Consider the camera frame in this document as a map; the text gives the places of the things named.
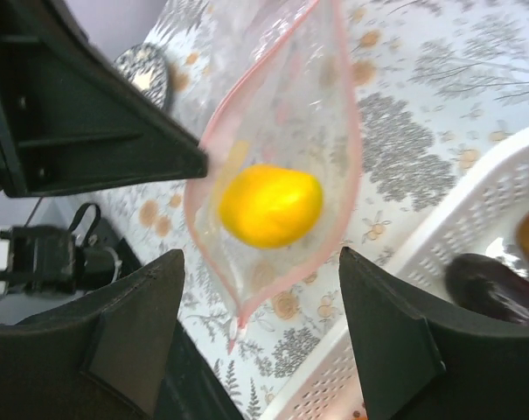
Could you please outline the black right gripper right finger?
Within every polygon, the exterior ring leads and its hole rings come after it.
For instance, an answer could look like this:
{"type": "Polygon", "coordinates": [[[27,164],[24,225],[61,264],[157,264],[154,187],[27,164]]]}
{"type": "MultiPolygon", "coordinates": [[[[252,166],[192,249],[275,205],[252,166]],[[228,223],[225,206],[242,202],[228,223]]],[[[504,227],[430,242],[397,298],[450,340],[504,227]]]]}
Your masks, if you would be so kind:
{"type": "Polygon", "coordinates": [[[339,281],[371,419],[529,419],[529,327],[467,311],[344,247],[339,281]]]}

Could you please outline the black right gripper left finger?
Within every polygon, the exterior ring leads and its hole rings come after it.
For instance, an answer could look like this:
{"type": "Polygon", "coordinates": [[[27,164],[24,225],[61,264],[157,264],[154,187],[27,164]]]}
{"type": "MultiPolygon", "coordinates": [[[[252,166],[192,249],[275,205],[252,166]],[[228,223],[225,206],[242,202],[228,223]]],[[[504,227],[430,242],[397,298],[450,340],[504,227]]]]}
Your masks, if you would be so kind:
{"type": "Polygon", "coordinates": [[[0,419],[151,419],[184,288],[174,249],[84,297],[0,325],[0,419]]]}

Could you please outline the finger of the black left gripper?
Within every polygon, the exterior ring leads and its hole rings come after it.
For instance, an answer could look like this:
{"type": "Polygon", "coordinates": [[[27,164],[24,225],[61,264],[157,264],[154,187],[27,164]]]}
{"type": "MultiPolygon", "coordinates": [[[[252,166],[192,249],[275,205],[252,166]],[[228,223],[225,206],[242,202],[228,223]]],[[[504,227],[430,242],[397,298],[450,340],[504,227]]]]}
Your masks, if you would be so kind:
{"type": "Polygon", "coordinates": [[[67,196],[201,179],[198,139],[88,42],[62,1],[0,1],[0,192],[67,196]]]}

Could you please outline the yellow mango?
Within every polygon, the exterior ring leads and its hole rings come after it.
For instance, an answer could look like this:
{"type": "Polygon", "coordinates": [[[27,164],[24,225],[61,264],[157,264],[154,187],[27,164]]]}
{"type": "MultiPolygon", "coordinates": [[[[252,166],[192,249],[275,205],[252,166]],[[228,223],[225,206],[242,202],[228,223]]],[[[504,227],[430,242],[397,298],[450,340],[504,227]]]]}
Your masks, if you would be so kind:
{"type": "Polygon", "coordinates": [[[279,249],[302,239],[318,222],[324,190],[305,171],[256,164],[241,171],[223,192],[223,227],[257,249],[279,249]]]}

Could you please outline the clear zip top bag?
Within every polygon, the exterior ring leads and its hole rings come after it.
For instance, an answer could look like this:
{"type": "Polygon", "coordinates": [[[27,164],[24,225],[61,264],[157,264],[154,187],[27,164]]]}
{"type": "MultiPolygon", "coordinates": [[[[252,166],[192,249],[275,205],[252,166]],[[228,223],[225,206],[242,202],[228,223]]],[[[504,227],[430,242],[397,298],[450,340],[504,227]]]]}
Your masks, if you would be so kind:
{"type": "Polygon", "coordinates": [[[340,244],[358,193],[361,142],[339,1],[232,1],[223,11],[215,66],[227,93],[201,138],[208,172],[187,182],[184,217],[230,312],[235,344],[264,301],[315,272],[340,244]],[[252,165],[320,182],[323,211],[302,239],[254,248],[223,227],[220,198],[252,165]]]}

